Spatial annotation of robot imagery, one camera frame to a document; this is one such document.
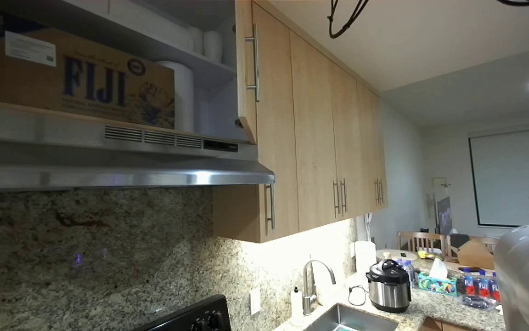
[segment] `white wall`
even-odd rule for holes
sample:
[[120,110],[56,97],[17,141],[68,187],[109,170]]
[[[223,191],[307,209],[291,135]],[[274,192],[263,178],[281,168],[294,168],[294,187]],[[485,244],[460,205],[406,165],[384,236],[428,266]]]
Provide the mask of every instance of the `white wall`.
[[382,104],[382,135],[388,170],[388,207],[377,211],[370,231],[379,248],[394,248],[397,231],[427,225],[421,130],[397,110]]
[[452,200],[452,222],[461,233],[500,236],[511,227],[480,225],[469,154],[469,135],[529,126],[528,115],[489,117],[463,124],[425,130],[427,191],[434,176],[447,176]]

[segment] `granite backsplash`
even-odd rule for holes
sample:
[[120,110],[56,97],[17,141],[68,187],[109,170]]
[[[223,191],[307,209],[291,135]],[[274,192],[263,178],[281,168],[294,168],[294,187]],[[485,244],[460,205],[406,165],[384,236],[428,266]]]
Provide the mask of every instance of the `granite backsplash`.
[[210,187],[0,192],[0,328],[133,328],[217,292],[236,331],[274,328],[307,259],[355,264],[353,220],[265,244],[212,227]]

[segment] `rice cooker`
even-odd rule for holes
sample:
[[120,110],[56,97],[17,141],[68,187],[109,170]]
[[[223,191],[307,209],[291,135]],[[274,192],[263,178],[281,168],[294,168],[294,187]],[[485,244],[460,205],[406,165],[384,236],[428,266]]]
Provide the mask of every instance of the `rice cooker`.
[[405,312],[412,301],[410,275],[394,259],[384,259],[366,273],[370,281],[370,299],[381,310]]

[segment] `range hood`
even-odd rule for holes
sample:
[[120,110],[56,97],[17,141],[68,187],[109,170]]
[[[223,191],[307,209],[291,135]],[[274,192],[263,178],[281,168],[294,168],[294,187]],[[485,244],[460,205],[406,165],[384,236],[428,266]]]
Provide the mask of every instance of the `range hood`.
[[0,191],[274,183],[250,141],[0,102]]

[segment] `faucet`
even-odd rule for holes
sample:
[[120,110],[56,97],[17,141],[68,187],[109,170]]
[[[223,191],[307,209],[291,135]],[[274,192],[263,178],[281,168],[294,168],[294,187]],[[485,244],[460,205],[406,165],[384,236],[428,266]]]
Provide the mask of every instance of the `faucet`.
[[304,314],[313,312],[320,305],[315,279],[315,262],[326,266],[326,270],[331,273],[333,284],[337,284],[337,275],[331,266],[320,259],[309,259],[304,266]]

